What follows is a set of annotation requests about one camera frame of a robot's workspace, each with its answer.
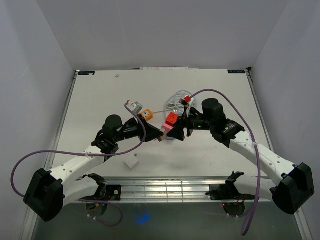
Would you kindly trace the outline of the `red cube socket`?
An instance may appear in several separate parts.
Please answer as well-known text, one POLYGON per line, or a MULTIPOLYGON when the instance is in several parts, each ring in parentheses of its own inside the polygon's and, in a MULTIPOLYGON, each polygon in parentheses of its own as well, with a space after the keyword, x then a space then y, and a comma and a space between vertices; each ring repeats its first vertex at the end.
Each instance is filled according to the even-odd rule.
POLYGON ((173 126, 175 125, 175 123, 177 122, 178 118, 179 118, 179 115, 178 115, 178 114, 171 112, 171 113, 167 116, 167 118, 166 118, 166 120, 165 120, 165 123, 166 123, 167 125, 173 127, 173 126))

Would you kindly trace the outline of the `pink plug adapter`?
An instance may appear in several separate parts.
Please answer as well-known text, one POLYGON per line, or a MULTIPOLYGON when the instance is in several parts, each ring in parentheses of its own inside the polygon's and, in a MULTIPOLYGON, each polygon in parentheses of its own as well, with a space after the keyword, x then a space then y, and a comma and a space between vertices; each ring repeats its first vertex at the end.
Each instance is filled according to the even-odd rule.
POLYGON ((172 126, 164 123, 162 126, 161 126, 161 131, 164 132, 165 134, 168 134, 171 130, 173 129, 172 126))

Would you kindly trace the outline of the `white charger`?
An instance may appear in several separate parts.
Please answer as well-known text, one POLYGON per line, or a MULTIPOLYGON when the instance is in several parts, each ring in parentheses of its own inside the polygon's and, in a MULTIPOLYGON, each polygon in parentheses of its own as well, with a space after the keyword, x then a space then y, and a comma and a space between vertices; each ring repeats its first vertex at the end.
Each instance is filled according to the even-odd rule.
POLYGON ((138 154, 134 153, 129 155, 125 160, 124 160, 125 165, 130 168, 131 170, 134 169, 139 163, 140 160, 138 158, 138 154))

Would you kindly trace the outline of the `brown pink charger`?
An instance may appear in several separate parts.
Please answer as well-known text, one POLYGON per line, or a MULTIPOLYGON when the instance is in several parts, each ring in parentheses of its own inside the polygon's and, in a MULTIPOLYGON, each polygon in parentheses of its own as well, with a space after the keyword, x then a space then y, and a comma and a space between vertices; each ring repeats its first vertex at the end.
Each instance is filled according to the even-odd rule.
POLYGON ((157 138, 157 140, 159 142, 162 142, 163 140, 165 140, 167 138, 167 132, 165 129, 161 129, 162 135, 160 137, 157 138))

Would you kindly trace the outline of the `blue round power socket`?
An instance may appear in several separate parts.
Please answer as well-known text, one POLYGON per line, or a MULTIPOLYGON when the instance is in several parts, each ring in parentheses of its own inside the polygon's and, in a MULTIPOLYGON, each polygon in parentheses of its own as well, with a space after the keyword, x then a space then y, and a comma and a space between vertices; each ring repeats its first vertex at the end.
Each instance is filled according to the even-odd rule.
POLYGON ((165 141, 175 141, 176 139, 173 138, 173 137, 168 137, 168 136, 167 136, 164 140, 165 140, 165 141))

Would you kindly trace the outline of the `orange power strip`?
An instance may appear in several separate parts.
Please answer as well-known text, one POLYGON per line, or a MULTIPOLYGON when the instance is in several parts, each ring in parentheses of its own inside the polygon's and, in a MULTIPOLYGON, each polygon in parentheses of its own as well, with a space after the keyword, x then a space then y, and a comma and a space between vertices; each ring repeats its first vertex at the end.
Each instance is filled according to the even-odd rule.
POLYGON ((141 116, 148 122, 153 118, 153 112, 150 109, 146 109, 141 113, 141 116))

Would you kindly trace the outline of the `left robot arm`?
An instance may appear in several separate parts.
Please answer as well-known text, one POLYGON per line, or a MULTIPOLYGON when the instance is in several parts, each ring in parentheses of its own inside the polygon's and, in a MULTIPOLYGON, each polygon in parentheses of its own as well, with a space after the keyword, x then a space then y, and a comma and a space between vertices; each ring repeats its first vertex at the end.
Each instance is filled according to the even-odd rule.
POLYGON ((150 142, 163 135, 163 131, 147 123, 140 114, 125 123, 120 116, 110 115, 83 153, 51 170, 41 168, 36 171, 23 201, 43 221, 48 222, 74 201, 104 200, 107 182, 102 176, 90 173, 90 170, 110 159, 119 150, 118 142, 132 138, 150 142))

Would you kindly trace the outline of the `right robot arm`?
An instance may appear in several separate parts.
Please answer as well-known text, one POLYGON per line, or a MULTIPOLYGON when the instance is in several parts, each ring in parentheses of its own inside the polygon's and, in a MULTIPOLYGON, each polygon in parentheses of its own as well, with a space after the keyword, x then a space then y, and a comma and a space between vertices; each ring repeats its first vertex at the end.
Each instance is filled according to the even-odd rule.
POLYGON ((268 179, 258 179, 243 172, 233 173, 225 182, 230 198, 254 195, 260 187, 259 197, 273 201, 284 213, 293 215, 314 195, 313 174, 307 164, 294 164, 254 142, 243 126, 226 118, 217 99, 208 98, 201 105, 202 112, 189 103, 185 104, 182 115, 171 112, 165 120, 169 127, 167 136, 184 141, 194 130, 210 131, 217 142, 245 157, 268 176, 268 179))

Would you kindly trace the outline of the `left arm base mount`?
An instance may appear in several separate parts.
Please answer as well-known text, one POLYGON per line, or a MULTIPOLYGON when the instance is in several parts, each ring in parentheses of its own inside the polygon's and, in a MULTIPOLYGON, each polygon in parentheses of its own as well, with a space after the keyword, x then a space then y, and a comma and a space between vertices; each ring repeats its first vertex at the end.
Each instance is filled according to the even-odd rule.
POLYGON ((107 184, 105 187, 99 187, 94 195, 82 197, 82 199, 90 201, 120 201, 121 193, 121 185, 107 184))

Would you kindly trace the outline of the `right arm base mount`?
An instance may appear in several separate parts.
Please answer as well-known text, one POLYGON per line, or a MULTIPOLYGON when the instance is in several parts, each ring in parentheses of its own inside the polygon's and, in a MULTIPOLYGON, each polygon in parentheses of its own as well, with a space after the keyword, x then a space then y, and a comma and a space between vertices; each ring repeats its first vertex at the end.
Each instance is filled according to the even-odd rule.
POLYGON ((243 200, 245 196, 239 193, 235 186, 228 184, 210 184, 205 195, 211 200, 243 200))

